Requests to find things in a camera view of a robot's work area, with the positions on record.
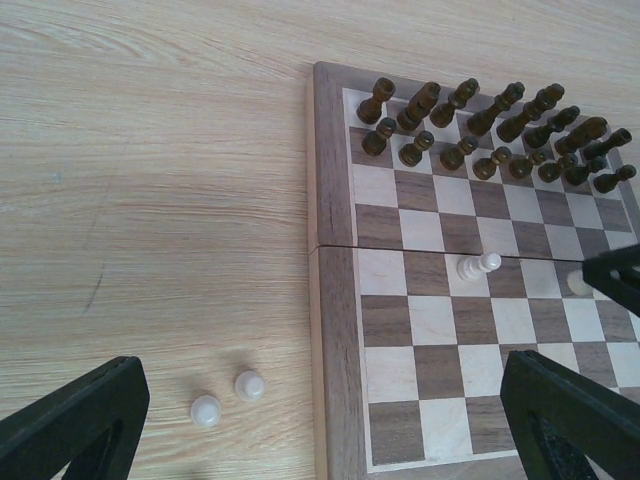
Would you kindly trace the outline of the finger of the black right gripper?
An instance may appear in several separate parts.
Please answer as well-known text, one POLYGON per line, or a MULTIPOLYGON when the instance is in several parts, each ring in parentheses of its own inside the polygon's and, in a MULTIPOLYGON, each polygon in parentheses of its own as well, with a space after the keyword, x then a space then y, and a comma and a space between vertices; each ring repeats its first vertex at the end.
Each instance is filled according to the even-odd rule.
POLYGON ((639 254, 636 244, 582 262, 583 280, 636 316, 640 315, 639 254))

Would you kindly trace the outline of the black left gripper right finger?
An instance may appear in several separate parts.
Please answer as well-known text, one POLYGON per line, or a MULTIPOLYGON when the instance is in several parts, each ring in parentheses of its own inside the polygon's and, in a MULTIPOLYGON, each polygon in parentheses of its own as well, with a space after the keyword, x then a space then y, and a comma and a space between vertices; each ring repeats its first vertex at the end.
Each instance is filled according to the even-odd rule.
POLYGON ((639 405, 532 350, 511 351, 501 402, 529 479, 639 477, 639 405))

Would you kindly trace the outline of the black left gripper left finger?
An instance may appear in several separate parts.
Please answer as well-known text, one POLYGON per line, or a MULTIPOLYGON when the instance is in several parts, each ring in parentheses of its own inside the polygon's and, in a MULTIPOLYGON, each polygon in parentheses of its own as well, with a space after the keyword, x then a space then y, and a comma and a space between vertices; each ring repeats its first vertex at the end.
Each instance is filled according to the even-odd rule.
POLYGON ((149 401, 139 358, 104 363, 1 420, 1 477, 126 479, 149 401))

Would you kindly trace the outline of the white pawn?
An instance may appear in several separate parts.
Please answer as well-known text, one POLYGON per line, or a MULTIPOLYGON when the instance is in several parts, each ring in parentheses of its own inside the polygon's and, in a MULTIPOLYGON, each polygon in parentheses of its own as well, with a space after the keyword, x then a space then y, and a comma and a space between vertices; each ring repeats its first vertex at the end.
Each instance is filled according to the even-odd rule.
POLYGON ((496 252, 466 256, 457 264, 457 273, 463 281, 473 282, 499 269, 502 257, 496 252))
POLYGON ((212 395, 202 395, 196 398, 190 407, 192 421, 202 427, 213 427, 221 418, 221 404, 212 395))
POLYGON ((581 270, 575 270, 568 274, 567 285, 578 296, 589 296, 593 293, 593 288, 584 281, 581 270))
POLYGON ((260 400, 264 396, 266 382, 259 373, 248 370, 237 376, 234 389, 241 400, 252 403, 260 400))

